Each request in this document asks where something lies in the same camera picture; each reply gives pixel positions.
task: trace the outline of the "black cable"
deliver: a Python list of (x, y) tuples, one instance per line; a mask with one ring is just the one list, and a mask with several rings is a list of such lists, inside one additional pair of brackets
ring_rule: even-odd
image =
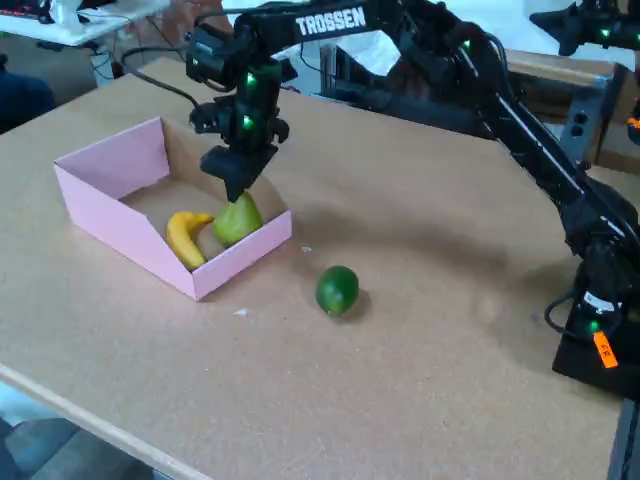
[[(127, 20), (129, 22), (129, 24), (136, 31), (136, 39), (138, 40), (138, 47), (142, 48), (142, 35), (140, 35), (140, 29), (138, 28), (138, 26), (136, 25), (136, 22), (133, 19), (131, 19), (131, 18), (125, 16), (125, 15), (118, 15), (118, 14), (115, 14), (115, 13), (113, 13), (113, 14), (112, 13), (105, 13), (105, 14), (100, 14), (100, 15), (94, 15), (94, 14), (86, 13), (85, 11), (82, 11), (82, 12), (78, 12), (78, 15), (83, 15), (83, 16), (90, 17), (90, 18), (91, 17), (93, 17), (93, 18), (107, 18), (107, 17), (124, 18), (125, 20)], [(114, 32), (113, 34), (117, 38), (118, 32)], [(113, 40), (113, 45), (114, 45), (114, 47), (113, 47), (113, 55), (115, 55), (115, 51), (116, 51), (115, 50), (115, 44), (116, 44), (116, 39)], [(141, 53), (141, 56), (142, 56), (142, 64), (144, 65), (146, 63), (145, 62), (145, 58), (144, 58), (144, 53)]]
[[(173, 48), (177, 48), (173, 43), (171, 43), (171, 41), (167, 38), (167, 36), (164, 34), (164, 32), (160, 29), (160, 27), (158, 27), (158, 25), (156, 25), (156, 22), (154, 22), (151, 17), (147, 17), (147, 21), (151, 24), (151, 26), (153, 28), (156, 29), (156, 31), (160, 34), (160, 36), (163, 38), (163, 40), (165, 42), (167, 42), (167, 45), (169, 45), (170, 47)], [(177, 52), (178, 55), (180, 56), (180, 58), (182, 59), (183, 62), (187, 63), (187, 60), (182, 56), (182, 52)]]
[(256, 12), (284, 12), (288, 8), (291, 8), (295, 5), (273, 5), (267, 7), (253, 7), (253, 8), (229, 8), (229, 9), (218, 9), (218, 10), (208, 10), (206, 12), (201, 13), (193, 20), (193, 26), (197, 27), (202, 23), (203, 20), (211, 17), (224, 17), (225, 15), (242, 15), (243, 13), (256, 13)]
[(132, 48), (130, 50), (127, 50), (126, 52), (124, 52), (122, 54), (122, 57), (120, 57), (120, 63), (122, 63), (122, 66), (129, 72), (131, 73), (131, 75), (138, 77), (141, 80), (144, 80), (145, 82), (148, 82), (152, 85), (155, 85), (156, 87), (162, 88), (164, 90), (167, 90), (171, 93), (175, 93), (176, 95), (180, 95), (183, 98), (186, 98), (187, 100), (189, 100), (194, 108), (196, 108), (197, 110), (200, 110), (200, 104), (196, 101), (195, 98), (193, 98), (191, 95), (189, 95), (187, 92), (184, 92), (182, 90), (180, 90), (179, 88), (173, 87), (171, 85), (168, 85), (164, 82), (161, 82), (160, 80), (156, 80), (153, 77), (150, 77), (148, 75), (145, 75), (144, 73), (141, 73), (133, 68), (129, 68), (129, 66), (127, 65), (127, 58), (129, 58), (132, 55), (136, 55), (138, 53), (142, 53), (142, 52), (175, 52), (177, 51), (178, 48), (172, 48), (172, 47), (140, 47), (140, 48)]
[(304, 52), (304, 42), (300, 42), (299, 56), (300, 56), (300, 61), (304, 64), (304, 66), (309, 68), (309, 69), (311, 69), (311, 70), (314, 70), (314, 71), (320, 73), (321, 75), (327, 75), (327, 76), (333, 78), (334, 80), (337, 80), (337, 77), (334, 74), (323, 72), (321, 69), (316, 68), (313, 65), (309, 65), (309, 63), (307, 63), (307, 61), (305, 60), (305, 58), (303, 56), (303, 52)]
[(504, 49), (504, 45), (502, 45), (502, 42), (498, 39), (498, 37), (496, 37), (492, 33), (484, 32), (484, 36), (487, 37), (489, 41), (493, 43), (493, 45), (498, 50), (498, 56), (500, 57), (500, 65), (502, 66), (502, 69), (501, 69), (502, 76), (507, 87), (507, 93), (509, 94), (509, 96), (513, 101), (517, 101), (518, 97), (513, 92), (513, 88), (511, 86), (511, 79), (509, 78), (509, 75), (510, 75), (509, 62), (507, 60), (507, 52)]
[(580, 337), (579, 335), (576, 335), (575, 333), (567, 330), (566, 328), (561, 327), (551, 319), (551, 312), (559, 305), (562, 305), (567, 300), (573, 298), (574, 295), (575, 295), (575, 290), (573, 287), (571, 287), (569, 291), (567, 291), (567, 293), (565, 293), (561, 297), (551, 302), (549, 306), (544, 310), (544, 321), (547, 322), (547, 325), (549, 325), (551, 328), (553, 328), (556, 332), (558, 332), (561, 335), (567, 335), (568, 337), (571, 337), (576, 340), (584, 340), (583, 337)]
[[(551, 312), (556, 307), (562, 305), (567, 300), (572, 299), (575, 296), (575, 293), (576, 293), (575, 289), (571, 287), (567, 293), (565, 293), (561, 297), (551, 302), (549, 306), (544, 310), (544, 321), (547, 323), (547, 325), (549, 325), (551, 328), (553, 328), (556, 332), (560, 333), (561, 335), (567, 335), (568, 337), (571, 337), (576, 340), (588, 340), (586, 337), (577, 335), (572, 331), (567, 330), (564, 327), (561, 327), (560, 325), (555, 323), (551, 318)], [(616, 330), (618, 330), (618, 327), (620, 327), (620, 325), (622, 324), (622, 311), (620, 310), (620, 306), (618, 305), (618, 302), (611, 302), (611, 304), (613, 305), (613, 314), (615, 315), (615, 321), (608, 328), (602, 329), (602, 332), (604, 332), (608, 337), (611, 337), (616, 332)]]
[(99, 75), (99, 76), (101, 76), (102, 78), (104, 78), (105, 80), (115, 80), (115, 78), (114, 78), (114, 77), (107, 77), (106, 75), (104, 75), (104, 74), (99, 70), (100, 68), (104, 67), (107, 63), (111, 63), (111, 52), (107, 52), (107, 59), (106, 59), (104, 62), (102, 62), (100, 65), (92, 65), (93, 71), (94, 71), (97, 75)]

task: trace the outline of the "yellow banana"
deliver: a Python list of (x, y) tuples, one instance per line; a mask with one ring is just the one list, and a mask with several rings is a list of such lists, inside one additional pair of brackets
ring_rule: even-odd
[(167, 242), (189, 270), (195, 270), (206, 262), (192, 235), (196, 233), (195, 230), (212, 221), (213, 215), (194, 212), (178, 212), (169, 219)]

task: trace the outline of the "green pear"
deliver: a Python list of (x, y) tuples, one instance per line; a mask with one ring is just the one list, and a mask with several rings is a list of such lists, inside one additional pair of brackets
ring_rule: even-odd
[(213, 233), (223, 247), (229, 248), (262, 227), (256, 203), (244, 192), (235, 203), (227, 203), (213, 221)]

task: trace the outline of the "green lime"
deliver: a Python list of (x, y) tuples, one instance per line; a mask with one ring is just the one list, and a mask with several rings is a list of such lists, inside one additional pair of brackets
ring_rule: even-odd
[(356, 303), (360, 293), (358, 276), (343, 265), (336, 265), (320, 276), (316, 302), (325, 312), (340, 315)]
[(244, 192), (235, 203), (227, 203), (213, 220), (213, 233), (225, 247), (238, 243), (262, 227), (262, 216), (256, 203)]

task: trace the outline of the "pink box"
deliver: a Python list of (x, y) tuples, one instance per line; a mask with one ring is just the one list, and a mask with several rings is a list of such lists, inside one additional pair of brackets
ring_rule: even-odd
[(55, 162), (73, 223), (200, 300), (291, 237), (292, 214), (260, 177), (250, 192), (265, 224), (224, 250), (211, 226), (197, 243), (210, 260), (189, 272), (165, 241), (174, 213), (215, 215), (226, 203), (222, 181), (200, 171), (213, 137), (156, 118)]

